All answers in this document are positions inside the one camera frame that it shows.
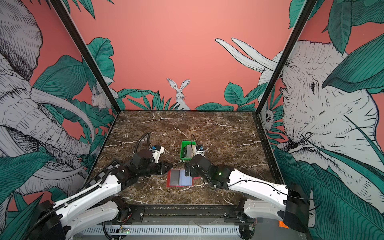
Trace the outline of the black VIP credit card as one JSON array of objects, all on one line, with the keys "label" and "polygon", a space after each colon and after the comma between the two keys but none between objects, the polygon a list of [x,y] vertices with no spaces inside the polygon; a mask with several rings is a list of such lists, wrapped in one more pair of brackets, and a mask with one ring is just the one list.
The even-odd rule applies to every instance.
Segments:
[{"label": "black VIP credit card", "polygon": [[169,176],[169,185],[178,186],[180,183],[180,170],[171,170]]}]

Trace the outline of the stack of credit cards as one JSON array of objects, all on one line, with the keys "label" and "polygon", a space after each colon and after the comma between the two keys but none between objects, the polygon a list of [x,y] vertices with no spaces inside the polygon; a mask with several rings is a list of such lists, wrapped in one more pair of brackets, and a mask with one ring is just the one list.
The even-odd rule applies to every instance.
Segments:
[{"label": "stack of credit cards", "polygon": [[196,146],[195,145],[186,145],[184,148],[185,158],[191,159],[195,155]]}]

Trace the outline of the green plastic tray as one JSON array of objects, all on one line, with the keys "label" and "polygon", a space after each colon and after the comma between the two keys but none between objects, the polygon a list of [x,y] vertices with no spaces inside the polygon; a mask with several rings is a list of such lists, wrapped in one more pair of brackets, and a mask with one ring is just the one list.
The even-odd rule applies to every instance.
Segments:
[{"label": "green plastic tray", "polygon": [[192,142],[191,141],[182,141],[181,151],[180,151],[180,159],[182,161],[190,161],[191,160],[191,159],[185,158],[185,155],[184,155],[184,148],[186,145],[189,145],[189,144],[196,145],[196,142],[194,142],[194,141],[192,141]]}]

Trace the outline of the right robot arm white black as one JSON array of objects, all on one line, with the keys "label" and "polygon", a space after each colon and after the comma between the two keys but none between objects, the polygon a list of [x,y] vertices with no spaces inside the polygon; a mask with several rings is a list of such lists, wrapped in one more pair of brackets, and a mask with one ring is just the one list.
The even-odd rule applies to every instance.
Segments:
[{"label": "right robot arm white black", "polygon": [[251,218],[282,221],[297,232],[309,232],[310,198],[297,184],[270,183],[246,175],[224,164],[214,165],[201,154],[185,163],[186,176],[201,177],[215,189],[225,189],[249,195],[259,201],[246,200],[243,213]]}]

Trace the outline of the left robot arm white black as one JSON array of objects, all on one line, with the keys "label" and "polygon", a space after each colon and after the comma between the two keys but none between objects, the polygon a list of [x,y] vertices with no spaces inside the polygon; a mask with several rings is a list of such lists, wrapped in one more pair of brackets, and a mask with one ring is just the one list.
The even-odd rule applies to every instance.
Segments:
[{"label": "left robot arm white black", "polygon": [[142,150],[125,164],[115,161],[94,178],[95,183],[64,200],[39,204],[33,213],[24,240],[68,240],[100,223],[132,217],[130,205],[118,193],[141,177],[164,175],[173,165],[157,158],[160,152]]}]

